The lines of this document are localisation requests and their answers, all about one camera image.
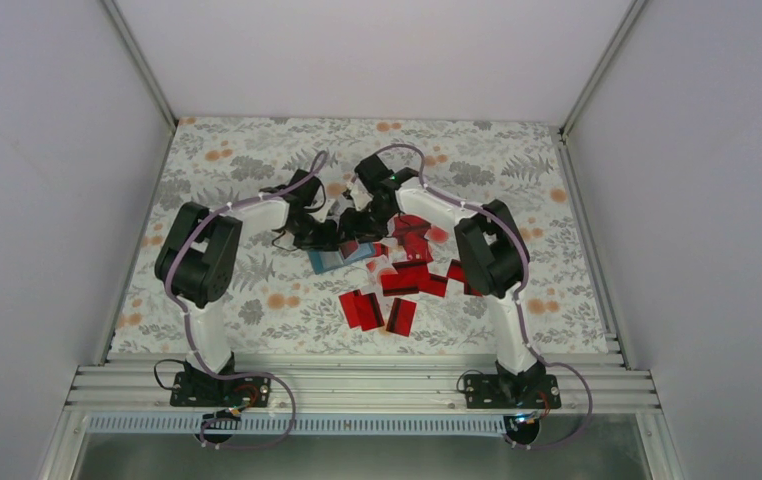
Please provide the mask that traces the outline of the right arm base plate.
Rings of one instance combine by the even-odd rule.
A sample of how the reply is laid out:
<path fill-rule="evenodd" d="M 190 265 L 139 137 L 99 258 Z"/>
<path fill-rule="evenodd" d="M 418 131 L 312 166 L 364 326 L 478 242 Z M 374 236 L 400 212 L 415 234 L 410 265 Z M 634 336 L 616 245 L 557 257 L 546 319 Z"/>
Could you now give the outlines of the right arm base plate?
<path fill-rule="evenodd" d="M 485 410 L 534 410 L 560 409 L 562 399 L 557 378 L 545 375 L 538 382 L 528 386 L 512 386 L 498 374 L 484 374 L 469 371 L 463 374 L 456 385 L 470 409 Z"/>

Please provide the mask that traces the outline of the teal leather card holder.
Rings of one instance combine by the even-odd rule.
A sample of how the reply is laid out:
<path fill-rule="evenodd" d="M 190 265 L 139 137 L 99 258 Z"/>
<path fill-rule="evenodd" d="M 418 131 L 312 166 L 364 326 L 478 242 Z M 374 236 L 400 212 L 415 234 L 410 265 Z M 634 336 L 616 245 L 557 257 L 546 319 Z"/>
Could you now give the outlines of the teal leather card holder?
<path fill-rule="evenodd" d="M 360 243 L 360 245 L 360 250 L 347 260 L 342 258 L 339 246 L 333 251 L 308 251 L 311 268 L 315 274 L 323 274 L 375 255 L 376 249 L 373 243 Z"/>

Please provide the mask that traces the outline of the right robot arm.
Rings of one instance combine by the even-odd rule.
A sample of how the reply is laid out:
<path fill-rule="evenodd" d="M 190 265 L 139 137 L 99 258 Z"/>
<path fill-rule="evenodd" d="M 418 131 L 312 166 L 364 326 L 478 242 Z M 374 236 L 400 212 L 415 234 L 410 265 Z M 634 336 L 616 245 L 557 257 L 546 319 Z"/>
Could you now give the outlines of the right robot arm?
<path fill-rule="evenodd" d="M 530 256 L 507 206 L 498 200 L 478 204 L 437 189 L 418 171 L 388 168 L 378 155 L 361 160 L 355 174 L 370 200 L 346 209 L 338 224 L 347 240 L 375 242 L 388 235 L 388 223 L 413 215 L 455 236 L 464 279 L 486 297 L 498 336 L 496 369 L 501 399 L 522 407 L 537 393 L 546 374 L 532 352 L 516 302 L 529 279 Z"/>

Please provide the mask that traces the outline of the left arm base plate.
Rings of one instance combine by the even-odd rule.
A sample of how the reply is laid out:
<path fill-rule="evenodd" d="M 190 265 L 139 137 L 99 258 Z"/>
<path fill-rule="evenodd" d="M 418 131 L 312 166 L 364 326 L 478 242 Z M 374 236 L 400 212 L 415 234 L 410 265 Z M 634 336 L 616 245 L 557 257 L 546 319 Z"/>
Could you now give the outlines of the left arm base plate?
<path fill-rule="evenodd" d="M 272 380 L 242 377 L 218 380 L 202 372 L 179 372 L 173 381 L 169 404 L 172 407 L 267 407 Z"/>

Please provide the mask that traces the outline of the red card with stripe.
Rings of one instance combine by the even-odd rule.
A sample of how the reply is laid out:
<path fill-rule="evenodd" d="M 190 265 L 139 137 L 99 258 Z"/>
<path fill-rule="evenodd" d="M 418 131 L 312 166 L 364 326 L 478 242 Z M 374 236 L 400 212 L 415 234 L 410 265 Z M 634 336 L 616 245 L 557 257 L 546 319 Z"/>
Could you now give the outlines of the red card with stripe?
<path fill-rule="evenodd" d="M 339 246 L 339 252 L 344 260 L 351 258 L 360 250 L 360 243 L 354 240 L 346 241 Z"/>

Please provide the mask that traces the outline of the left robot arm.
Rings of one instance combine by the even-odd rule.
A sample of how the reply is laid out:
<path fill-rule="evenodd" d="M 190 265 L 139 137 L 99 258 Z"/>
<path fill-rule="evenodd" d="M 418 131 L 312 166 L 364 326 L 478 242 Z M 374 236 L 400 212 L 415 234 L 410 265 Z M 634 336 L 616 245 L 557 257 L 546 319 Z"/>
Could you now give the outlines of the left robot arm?
<path fill-rule="evenodd" d="M 238 248 L 264 231 L 289 233 L 298 246 L 328 247 L 337 238 L 332 220 L 317 220 L 314 204 L 322 182 L 298 170 L 285 185 L 217 209 L 187 202 L 179 209 L 155 262 L 164 291 L 180 307 L 190 352 L 178 385 L 212 405 L 227 402 L 235 391 L 234 355 L 224 333 L 223 297 L 233 278 Z"/>

